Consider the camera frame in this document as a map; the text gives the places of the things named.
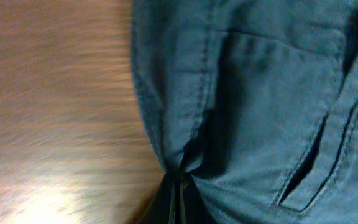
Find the navy blue shorts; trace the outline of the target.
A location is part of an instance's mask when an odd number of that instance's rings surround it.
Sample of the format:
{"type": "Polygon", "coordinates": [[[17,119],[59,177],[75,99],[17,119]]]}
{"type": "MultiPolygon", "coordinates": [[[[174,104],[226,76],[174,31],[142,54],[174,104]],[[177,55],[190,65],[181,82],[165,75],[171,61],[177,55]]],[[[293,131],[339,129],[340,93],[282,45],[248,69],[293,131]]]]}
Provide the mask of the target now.
{"type": "Polygon", "coordinates": [[[136,0],[132,74],[164,171],[217,223],[358,223],[358,0],[136,0]]]}

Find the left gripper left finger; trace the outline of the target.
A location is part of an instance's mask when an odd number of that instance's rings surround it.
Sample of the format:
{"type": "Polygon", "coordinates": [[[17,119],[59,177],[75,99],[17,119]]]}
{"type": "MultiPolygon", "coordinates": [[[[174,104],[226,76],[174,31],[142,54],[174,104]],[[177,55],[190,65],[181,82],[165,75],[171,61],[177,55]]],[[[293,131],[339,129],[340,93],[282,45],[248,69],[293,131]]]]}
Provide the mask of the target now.
{"type": "Polygon", "coordinates": [[[175,181],[164,175],[158,188],[128,218],[130,224],[174,224],[175,181]]]}

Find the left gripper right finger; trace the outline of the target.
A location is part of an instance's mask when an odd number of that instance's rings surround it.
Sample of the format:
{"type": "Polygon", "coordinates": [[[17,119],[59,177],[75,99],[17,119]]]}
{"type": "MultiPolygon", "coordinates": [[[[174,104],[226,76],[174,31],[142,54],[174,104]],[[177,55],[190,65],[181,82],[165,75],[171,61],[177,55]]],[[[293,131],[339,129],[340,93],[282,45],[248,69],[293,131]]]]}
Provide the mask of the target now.
{"type": "Polygon", "coordinates": [[[181,176],[178,184],[178,223],[217,224],[190,174],[181,176]]]}

